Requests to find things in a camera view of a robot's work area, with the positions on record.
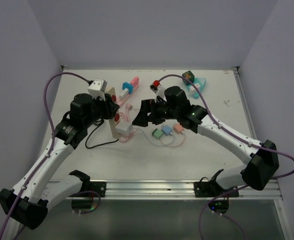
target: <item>white cable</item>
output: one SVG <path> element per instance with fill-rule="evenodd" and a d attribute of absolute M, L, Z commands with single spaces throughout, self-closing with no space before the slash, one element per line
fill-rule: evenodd
<path fill-rule="evenodd" d="M 175 142 L 175 140 L 176 140 L 176 137 L 175 137 L 174 135 L 171 135 L 171 136 L 172 136 L 172 141 L 171 141 L 170 143 L 168 143 L 168 144 L 163 144 L 163 145 L 157 145 L 157 144 L 153 143 L 153 142 L 149 139 L 148 135 L 146 135 L 146 133 L 145 133 L 142 129 L 140 129 L 140 128 L 134 128 L 134 129 L 136 129 L 136 130 L 140 130 L 140 131 L 143 133 L 143 135 L 146 137 L 146 139 L 147 139 L 152 145 L 154 145 L 154 146 L 156 146 L 156 147 L 163 147 L 163 148 L 168 147 L 168 146 L 170 146 L 171 144 L 173 144 L 173 143 Z"/>

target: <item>white plug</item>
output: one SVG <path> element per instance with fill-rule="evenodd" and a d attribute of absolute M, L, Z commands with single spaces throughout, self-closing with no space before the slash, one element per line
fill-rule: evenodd
<path fill-rule="evenodd" d="M 132 131 L 132 124 L 129 122 L 125 121 L 120 121 L 116 125 L 116 132 L 123 135 L 123 136 L 128 136 Z"/>
<path fill-rule="evenodd" d="M 120 93 L 120 95 L 119 95 L 119 98 L 120 98 L 120 100 L 123 100 L 123 99 L 125 99 L 125 97 L 127 96 L 129 94 L 129 89 L 124 89 L 121 93 Z"/>
<path fill-rule="evenodd" d="M 200 90 L 200 84 L 199 83 L 195 83 L 195 86 Z M 194 94 L 197 93 L 197 90 L 192 85 L 189 86 L 189 89 L 190 89 L 190 94 L 191 95 L 194 95 Z"/>

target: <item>black power cord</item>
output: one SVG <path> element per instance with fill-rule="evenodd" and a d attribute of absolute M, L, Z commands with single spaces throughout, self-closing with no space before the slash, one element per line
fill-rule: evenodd
<path fill-rule="evenodd" d="M 102 124 L 104 123 L 105 121 L 103 119 L 100 119 L 98 121 L 96 121 L 95 123 L 93 123 L 94 125 L 96 125 L 97 127 L 95 129 L 92 130 L 92 132 L 89 134 L 89 136 L 87 137 L 86 139 L 86 143 L 85 143 L 85 146 L 86 146 L 86 149 L 94 149 L 96 147 L 99 147 L 99 146 L 103 146 L 103 145 L 107 145 L 107 144 L 114 144 L 116 143 L 117 141 L 119 141 L 119 139 L 115 140 L 115 141 L 109 141 L 109 142 L 105 142 L 105 143 L 101 143 L 101 144 L 97 144 L 97 145 L 94 145 L 94 146 L 88 146 L 88 140 L 89 138 L 91 137 L 91 135 L 99 128 L 102 126 Z"/>

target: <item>white table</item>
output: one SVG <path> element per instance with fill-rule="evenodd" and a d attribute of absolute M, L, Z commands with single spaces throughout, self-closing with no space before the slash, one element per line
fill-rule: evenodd
<path fill-rule="evenodd" d="M 140 87 L 127 101 L 138 109 L 142 99 L 155 97 L 149 89 L 154 80 L 167 74 L 181 75 L 185 71 L 187 70 L 72 70 L 69 72 L 80 74 L 90 80 L 105 79 L 109 85 L 115 87 L 117 94 L 119 94 L 123 82 L 130 82 L 131 79 L 138 76 Z M 233 71 L 192 70 L 192 72 L 197 78 L 207 79 L 203 95 L 211 111 L 232 128 L 245 135 L 250 135 Z M 179 78 L 167 78 L 162 84 L 165 87 L 177 85 L 185 90 L 185 86 Z M 69 110 L 70 102 L 78 93 L 87 93 L 87 84 L 74 76 L 64 75 L 52 110 L 55 125 Z M 192 97 L 189 99 L 192 104 L 203 105 L 200 99 Z M 137 111 L 131 111 L 132 120 L 136 114 Z M 170 126 L 175 122 L 174 120 L 167 121 Z M 150 133 L 154 128 L 154 125 L 149 125 L 144 128 L 144 131 Z M 77 169 L 90 175 L 92 179 L 98 180 L 194 180 L 204 176 L 211 177 L 219 169 L 232 168 L 240 164 L 240 161 L 232 153 L 212 140 L 190 130 L 186 130 L 185 133 L 187 135 L 186 142 L 178 148 L 153 146 L 139 131 L 126 143 L 118 142 L 91 150 L 84 147 L 83 140 L 72 155 L 63 162 L 53 178 L 63 179 L 69 172 Z M 44 145 L 47 144 L 49 138 L 48 129 Z M 112 140 L 107 123 L 93 134 L 89 145 Z M 176 143 L 180 140 L 182 140 L 182 136 L 177 135 Z"/>

